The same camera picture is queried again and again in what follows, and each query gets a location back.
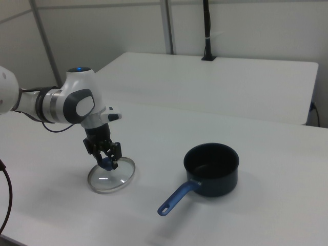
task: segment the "blue handle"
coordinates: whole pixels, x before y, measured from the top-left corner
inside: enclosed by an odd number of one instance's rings
[[[200,183],[197,181],[187,181],[180,185],[180,187],[167,199],[162,206],[159,207],[157,213],[160,216],[166,216],[178,202],[189,192],[200,188]]]

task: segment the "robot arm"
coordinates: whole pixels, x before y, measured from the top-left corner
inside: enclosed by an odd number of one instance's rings
[[[121,118],[121,113],[106,107],[90,68],[72,68],[61,88],[32,90],[19,88],[15,75],[0,67],[0,114],[16,111],[35,121],[81,124],[87,138],[84,144],[99,166],[115,169],[121,158],[120,143],[112,142],[108,122]]]

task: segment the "white table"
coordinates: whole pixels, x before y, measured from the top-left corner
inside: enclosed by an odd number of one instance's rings
[[[101,88],[112,93],[109,84]],[[120,107],[123,118],[110,123],[111,138],[136,163],[131,183],[106,195],[88,188],[95,160],[82,127],[53,134],[22,114],[0,117],[0,158],[14,193],[4,235],[28,246],[326,245],[327,129],[109,96],[105,102]],[[159,216],[158,207],[186,179],[184,155],[205,142],[236,150],[237,187],[219,198],[190,193]],[[7,193],[1,175],[0,221]]]
[[[125,53],[97,72],[110,99],[306,123],[318,64]]]

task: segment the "saucepan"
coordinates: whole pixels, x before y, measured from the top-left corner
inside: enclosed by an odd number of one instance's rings
[[[187,182],[183,183],[157,213],[166,216],[189,192],[207,197],[223,196],[237,185],[239,157],[229,146],[204,143],[192,148],[184,157]]]

